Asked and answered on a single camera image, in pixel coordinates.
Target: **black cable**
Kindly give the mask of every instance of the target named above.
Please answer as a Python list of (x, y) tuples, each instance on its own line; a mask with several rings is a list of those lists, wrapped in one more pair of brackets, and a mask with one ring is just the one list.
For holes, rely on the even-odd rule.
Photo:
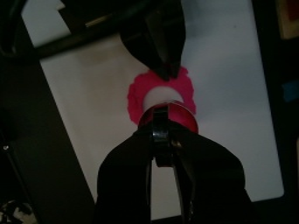
[(0, 53), (9, 59), (28, 59), (36, 57), (44, 59), (51, 57), (53, 54), (83, 46), (118, 32), (124, 23), (130, 22), (131, 19), (143, 16), (166, 1), (167, 0), (140, 0), (122, 11), (108, 15), (106, 21), (88, 28), (84, 32), (59, 38), (52, 42), (35, 47), (31, 52), (17, 52), (15, 49), (15, 33), (27, 1), (13, 0), (13, 6), (9, 9), (8, 18), (4, 21), (4, 26), (1, 28), (3, 36), (0, 38)]

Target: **white surface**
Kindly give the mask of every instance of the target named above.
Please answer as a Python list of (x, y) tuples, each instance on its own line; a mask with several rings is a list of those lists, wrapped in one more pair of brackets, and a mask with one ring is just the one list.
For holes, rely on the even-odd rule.
[[(258, 35), (248, 0), (182, 1), (187, 40), (182, 64), (195, 88), (200, 133), (226, 146), (246, 169), (250, 198), (283, 195)], [(31, 0), (23, 13), (32, 42), (41, 43), (67, 26), (59, 1)], [(61, 119), (96, 198), (99, 165), (134, 133), (127, 90), (147, 71), (119, 36), (41, 61)], [(154, 219), (180, 213), (171, 169), (154, 168)]]

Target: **dark background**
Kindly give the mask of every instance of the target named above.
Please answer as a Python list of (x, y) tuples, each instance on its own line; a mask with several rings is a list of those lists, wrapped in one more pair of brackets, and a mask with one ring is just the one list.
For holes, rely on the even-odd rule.
[[(0, 4), (1, 25), (8, 3)], [(252, 5), (284, 182), (284, 196), (254, 206), (260, 223), (296, 224), (299, 102), (284, 101), (282, 85), (298, 79), (299, 38), (280, 39), (274, 0)], [(16, 42), (32, 47), (24, 24)], [(90, 223), (94, 200), (37, 60), (16, 64), (0, 58), (0, 130), (1, 148), (9, 145), (0, 153), (0, 203), (29, 201), (41, 224)], [(154, 223), (180, 223), (180, 217)]]

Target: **pink object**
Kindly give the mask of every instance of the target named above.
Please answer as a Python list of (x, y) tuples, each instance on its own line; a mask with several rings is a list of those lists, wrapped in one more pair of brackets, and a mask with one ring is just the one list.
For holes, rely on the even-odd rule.
[(142, 73), (135, 77), (135, 82), (130, 85), (127, 99), (127, 110), (130, 118), (135, 124), (139, 123), (144, 113), (143, 103), (147, 93), (156, 87), (168, 87), (182, 95), (182, 105), (195, 114), (196, 106), (192, 100), (194, 88), (192, 81), (187, 76), (187, 69), (182, 67), (178, 78), (168, 81), (162, 80), (154, 71)]
[(190, 131), (199, 133), (199, 126), (192, 112), (183, 106), (179, 101), (168, 101), (154, 105), (143, 114), (138, 126), (142, 127), (154, 120), (154, 112), (156, 108), (168, 107), (168, 119), (178, 122)]

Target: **pink foam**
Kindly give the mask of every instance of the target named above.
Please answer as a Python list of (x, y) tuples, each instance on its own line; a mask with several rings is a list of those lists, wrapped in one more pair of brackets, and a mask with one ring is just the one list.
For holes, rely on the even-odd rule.
[(156, 87), (168, 87), (182, 95), (183, 106), (196, 114), (196, 106), (192, 100), (192, 81), (187, 75), (188, 71), (182, 67), (178, 78), (168, 81), (162, 80), (154, 71), (142, 73), (135, 77), (135, 82), (130, 85), (127, 94), (127, 111), (131, 121), (138, 124), (144, 113), (144, 98), (147, 93)]

